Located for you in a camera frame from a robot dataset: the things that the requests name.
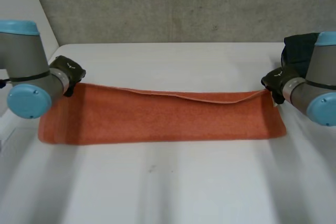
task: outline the blue cap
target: blue cap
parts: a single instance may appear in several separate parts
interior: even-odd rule
[[[21,118],[39,118],[51,108],[51,97],[42,88],[31,84],[13,87],[7,97],[10,110]]]
[[[319,34],[315,46],[334,46],[336,45],[336,31],[324,31]]]
[[[39,35],[36,23],[29,20],[0,20],[0,33]]]
[[[324,126],[336,126],[336,92],[319,95],[307,108],[307,116]]]

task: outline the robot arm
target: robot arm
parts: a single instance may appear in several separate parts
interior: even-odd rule
[[[277,68],[262,78],[276,103],[284,100],[324,126],[336,126],[336,32],[320,33],[306,78],[289,66]]]
[[[36,24],[23,20],[0,20],[0,69],[7,70],[13,85],[8,107],[27,119],[45,114],[63,95],[71,96],[86,74],[64,56],[49,66]]]

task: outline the gray wall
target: gray wall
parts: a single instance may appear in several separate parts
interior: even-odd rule
[[[40,0],[60,45],[282,41],[336,30],[336,0]]]

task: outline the orange towel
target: orange towel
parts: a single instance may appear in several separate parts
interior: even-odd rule
[[[286,134],[267,90],[242,93],[143,91],[79,83],[44,116],[51,144],[265,139]]]

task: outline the white table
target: white table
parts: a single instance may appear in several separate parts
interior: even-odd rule
[[[172,91],[250,91],[282,43],[60,47],[83,82]],[[336,223],[335,129],[285,103],[273,140],[53,146],[16,120],[0,157],[1,223]]]

